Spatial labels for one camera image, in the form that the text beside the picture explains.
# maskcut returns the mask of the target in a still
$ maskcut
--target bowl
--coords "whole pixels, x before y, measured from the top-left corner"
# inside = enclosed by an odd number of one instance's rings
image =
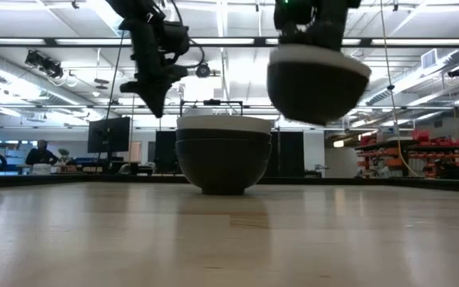
[[[262,132],[232,131],[212,128],[176,130],[176,140],[235,139],[270,142],[272,135]]]
[[[242,139],[181,140],[178,164],[190,183],[204,195],[243,195],[269,164],[268,141]]]
[[[248,116],[184,116],[176,120],[177,129],[219,129],[270,134],[272,123]]]

